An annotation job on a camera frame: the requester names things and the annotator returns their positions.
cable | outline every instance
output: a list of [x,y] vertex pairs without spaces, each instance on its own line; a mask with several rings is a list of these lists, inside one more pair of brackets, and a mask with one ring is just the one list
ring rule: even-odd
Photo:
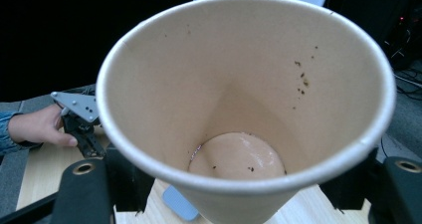
[[417,74],[419,74],[419,75],[421,75],[421,74],[422,74],[422,71],[420,71],[420,70],[418,70],[418,69],[415,69],[415,68],[409,68],[409,71],[415,72],[415,73],[417,73]]
[[415,91],[406,92],[399,86],[397,86],[397,93],[406,96],[409,99],[422,102],[422,89],[417,89]]
[[415,87],[418,87],[418,88],[420,88],[420,89],[422,89],[422,84],[419,84],[419,83],[416,83],[416,82],[412,82],[412,81],[409,81],[409,80],[407,80],[407,79],[405,79],[405,78],[402,78],[402,77],[400,77],[400,76],[397,76],[397,75],[394,75],[397,79],[399,79],[399,80],[401,80],[401,81],[403,81],[403,82],[407,82],[407,83],[409,83],[409,84],[411,84],[411,85],[413,85],[413,86],[415,86]]
[[384,153],[385,157],[388,157],[388,154],[385,152],[384,142],[382,142],[382,137],[381,137],[381,149],[382,149],[382,152]]
[[84,88],[74,88],[64,91],[65,93],[81,94],[93,96],[96,94],[96,89],[90,86]]
[[400,71],[400,74],[406,75],[406,77],[410,81],[413,81],[415,83],[421,83],[421,81],[419,81],[419,79],[418,79],[418,76],[420,75],[420,73],[417,72],[416,70],[409,69],[409,70],[406,70],[406,71]]

screw hole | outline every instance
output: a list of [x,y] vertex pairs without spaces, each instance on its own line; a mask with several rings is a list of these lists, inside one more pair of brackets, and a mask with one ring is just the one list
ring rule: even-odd
[[96,169],[96,167],[92,163],[86,162],[76,166],[73,172],[75,175],[83,175],[93,171],[94,169]]
[[419,165],[410,161],[399,160],[399,161],[396,161],[395,164],[401,169],[408,172],[414,172],[414,173],[422,172],[422,168]]

paper cup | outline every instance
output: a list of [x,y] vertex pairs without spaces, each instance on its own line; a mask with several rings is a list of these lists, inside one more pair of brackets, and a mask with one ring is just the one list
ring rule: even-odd
[[[389,125],[395,85],[378,45],[330,10],[297,0],[199,0],[122,37],[102,65],[97,99],[118,150],[205,218],[263,223],[302,188],[367,156]],[[243,139],[245,147],[199,148],[233,132],[266,143],[286,175],[254,179],[270,164],[242,149]],[[219,150],[209,157],[205,146]],[[208,174],[189,172],[194,154],[208,158]]]

wooden table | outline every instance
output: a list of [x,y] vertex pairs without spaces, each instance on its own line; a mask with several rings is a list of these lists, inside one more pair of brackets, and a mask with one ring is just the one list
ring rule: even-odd
[[[108,140],[101,128],[96,128],[96,136],[103,145]],[[59,189],[63,171],[71,164],[84,159],[77,148],[58,147],[45,143],[41,148],[30,151],[21,186],[17,209],[36,202]],[[209,224],[203,217],[193,222],[184,222],[162,202],[161,195],[168,186],[155,180],[148,197],[144,213],[116,212],[116,223],[192,223]],[[370,203],[365,201],[362,210],[334,210],[319,187],[311,186],[300,191],[286,203],[266,224],[276,223],[368,223]]]

